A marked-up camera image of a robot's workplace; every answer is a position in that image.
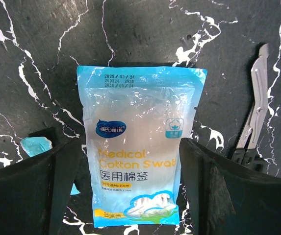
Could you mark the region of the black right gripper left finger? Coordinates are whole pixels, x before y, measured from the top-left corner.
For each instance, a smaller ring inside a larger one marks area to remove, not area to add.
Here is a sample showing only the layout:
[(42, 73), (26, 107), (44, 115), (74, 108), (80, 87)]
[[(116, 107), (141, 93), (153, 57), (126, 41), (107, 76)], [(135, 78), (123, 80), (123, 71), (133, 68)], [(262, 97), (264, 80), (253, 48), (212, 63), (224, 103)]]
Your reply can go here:
[(0, 235), (57, 235), (82, 157), (81, 141), (0, 169)]

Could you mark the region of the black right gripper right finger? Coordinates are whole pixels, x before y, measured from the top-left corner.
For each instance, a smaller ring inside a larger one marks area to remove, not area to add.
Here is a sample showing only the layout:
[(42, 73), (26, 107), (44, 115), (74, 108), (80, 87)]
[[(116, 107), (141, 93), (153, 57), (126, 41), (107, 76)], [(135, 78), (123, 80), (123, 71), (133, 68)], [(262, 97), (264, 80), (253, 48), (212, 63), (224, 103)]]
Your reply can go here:
[(190, 138), (179, 144), (195, 235), (281, 235), (281, 178), (253, 171)]

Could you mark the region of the black handled metal scissors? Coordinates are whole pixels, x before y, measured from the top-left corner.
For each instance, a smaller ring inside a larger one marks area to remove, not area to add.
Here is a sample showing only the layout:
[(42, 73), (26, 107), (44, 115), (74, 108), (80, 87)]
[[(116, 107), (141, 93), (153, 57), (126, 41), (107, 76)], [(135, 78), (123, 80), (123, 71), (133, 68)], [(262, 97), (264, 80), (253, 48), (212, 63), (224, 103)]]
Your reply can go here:
[(254, 101), (230, 158), (248, 169), (263, 173), (266, 171), (267, 162), (259, 156), (256, 147), (268, 110), (268, 56), (269, 45), (261, 45), (250, 70)]

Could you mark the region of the blue cotton swab packet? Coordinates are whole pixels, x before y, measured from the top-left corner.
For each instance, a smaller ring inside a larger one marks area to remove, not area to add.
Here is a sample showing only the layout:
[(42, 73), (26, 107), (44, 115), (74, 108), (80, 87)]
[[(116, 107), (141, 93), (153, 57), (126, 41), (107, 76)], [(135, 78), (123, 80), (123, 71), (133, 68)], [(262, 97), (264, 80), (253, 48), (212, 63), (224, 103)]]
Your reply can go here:
[(78, 66), (95, 227), (179, 224), (179, 143), (207, 70)]

